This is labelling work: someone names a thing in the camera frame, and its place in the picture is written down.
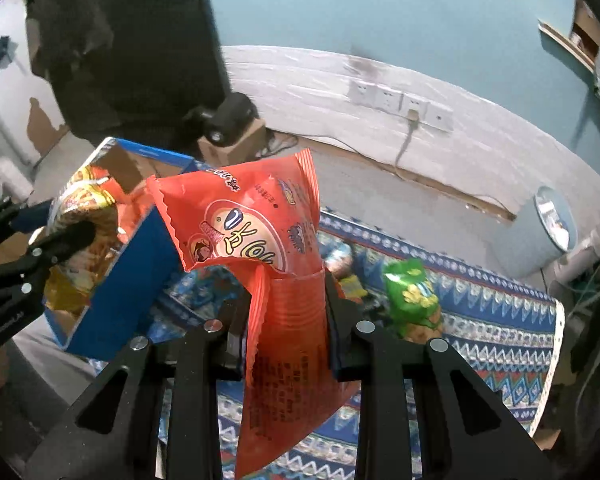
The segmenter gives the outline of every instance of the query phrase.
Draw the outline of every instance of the blue wall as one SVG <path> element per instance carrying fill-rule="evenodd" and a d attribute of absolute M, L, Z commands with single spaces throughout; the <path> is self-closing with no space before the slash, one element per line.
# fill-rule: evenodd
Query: blue wall
<path fill-rule="evenodd" d="M 574 0 L 212 0 L 222 44 L 314 48 L 454 83 L 554 136 L 600 174 L 591 75 L 541 37 L 568 35 Z"/>

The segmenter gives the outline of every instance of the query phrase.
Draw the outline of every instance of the metal screw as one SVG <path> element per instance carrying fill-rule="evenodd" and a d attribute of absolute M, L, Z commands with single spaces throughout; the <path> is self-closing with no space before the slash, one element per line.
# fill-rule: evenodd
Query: metal screw
<path fill-rule="evenodd" d="M 358 332 L 362 332 L 363 334 L 371 334 L 376 329 L 376 326 L 370 321 L 363 319 L 362 321 L 356 323 L 356 328 L 358 329 Z"/>
<path fill-rule="evenodd" d="M 146 348 L 146 346 L 149 344 L 149 340 L 147 338 L 145 338 L 142 335 L 137 335 L 135 338 L 133 338 L 131 340 L 131 343 L 129 343 L 129 346 L 131 346 L 131 348 L 133 350 L 142 350 L 143 348 Z"/>
<path fill-rule="evenodd" d="M 449 348 L 449 343 L 439 337 L 429 341 L 429 345 L 431 346 L 431 349 L 436 352 L 446 352 L 446 349 Z"/>
<path fill-rule="evenodd" d="M 217 131 L 216 132 L 212 132 L 210 136 L 211 136 L 211 140 L 213 142 L 220 142 L 224 138 L 223 135 L 220 132 L 217 132 Z"/>
<path fill-rule="evenodd" d="M 205 330 L 209 333 L 222 330 L 222 321 L 220 321 L 219 319 L 209 319 L 205 322 Z"/>

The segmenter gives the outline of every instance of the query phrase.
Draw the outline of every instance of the white baseboard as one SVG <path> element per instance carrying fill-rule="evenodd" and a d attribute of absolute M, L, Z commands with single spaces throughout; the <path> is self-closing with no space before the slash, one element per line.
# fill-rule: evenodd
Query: white baseboard
<path fill-rule="evenodd" d="M 406 120 L 352 104 L 352 78 L 449 106 L 451 134 L 421 125 L 398 166 L 512 212 L 541 185 L 567 197 L 580 237 L 600 233 L 600 176 L 552 136 L 507 109 L 445 81 L 361 57 L 278 46 L 223 47 L 234 91 L 249 95 L 269 128 L 332 136 L 378 162 L 393 164 Z M 348 149 L 333 139 L 317 138 Z"/>

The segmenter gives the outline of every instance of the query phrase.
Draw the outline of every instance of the brown stain on wall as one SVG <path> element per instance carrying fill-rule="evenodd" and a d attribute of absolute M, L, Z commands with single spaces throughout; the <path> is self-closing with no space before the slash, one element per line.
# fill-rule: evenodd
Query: brown stain on wall
<path fill-rule="evenodd" d="M 56 145 L 69 131 L 66 124 L 61 124 L 58 129 L 54 128 L 45 111 L 40 107 L 40 101 L 35 97 L 29 99 L 29 124 L 27 125 L 27 137 L 33 143 L 40 156 L 45 156 L 51 148 Z"/>

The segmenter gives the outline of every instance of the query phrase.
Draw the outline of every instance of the silver bolt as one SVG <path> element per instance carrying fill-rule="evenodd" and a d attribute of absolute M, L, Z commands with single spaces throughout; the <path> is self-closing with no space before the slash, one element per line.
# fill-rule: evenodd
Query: silver bolt
<path fill-rule="evenodd" d="M 129 346 L 131 346 L 131 348 L 133 350 L 142 350 L 143 348 L 146 348 L 146 346 L 149 344 L 149 340 L 147 338 L 145 338 L 142 335 L 137 335 L 135 338 L 133 338 L 131 340 L 131 343 L 129 343 Z"/>
<path fill-rule="evenodd" d="M 446 349 L 449 348 L 449 343 L 439 337 L 429 341 L 429 345 L 431 346 L 431 349 L 436 352 L 446 352 Z"/>
<path fill-rule="evenodd" d="M 222 321 L 220 321 L 219 319 L 209 319 L 205 322 L 205 330 L 209 333 L 222 330 Z"/>
<path fill-rule="evenodd" d="M 363 334 L 371 334 L 376 329 L 376 326 L 370 321 L 363 319 L 362 321 L 356 323 L 356 328 L 358 329 L 358 332 L 362 332 Z"/>

